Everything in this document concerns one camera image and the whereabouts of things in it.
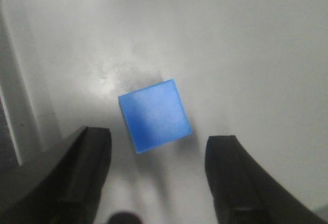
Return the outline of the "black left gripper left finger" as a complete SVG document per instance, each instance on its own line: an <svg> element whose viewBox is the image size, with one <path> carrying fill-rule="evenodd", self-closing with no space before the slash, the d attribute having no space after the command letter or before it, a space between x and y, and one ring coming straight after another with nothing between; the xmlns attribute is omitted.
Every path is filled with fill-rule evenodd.
<svg viewBox="0 0 328 224"><path fill-rule="evenodd" d="M1 173L1 223L93 223L111 164L108 128L86 127Z"/></svg>

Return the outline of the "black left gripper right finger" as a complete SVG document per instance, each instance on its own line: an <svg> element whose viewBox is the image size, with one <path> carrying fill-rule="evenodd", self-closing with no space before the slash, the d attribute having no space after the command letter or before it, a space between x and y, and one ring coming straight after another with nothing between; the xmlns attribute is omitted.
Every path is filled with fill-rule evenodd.
<svg viewBox="0 0 328 224"><path fill-rule="evenodd" d="M210 136L204 164L218 223L325 223L267 173L234 135Z"/></svg>

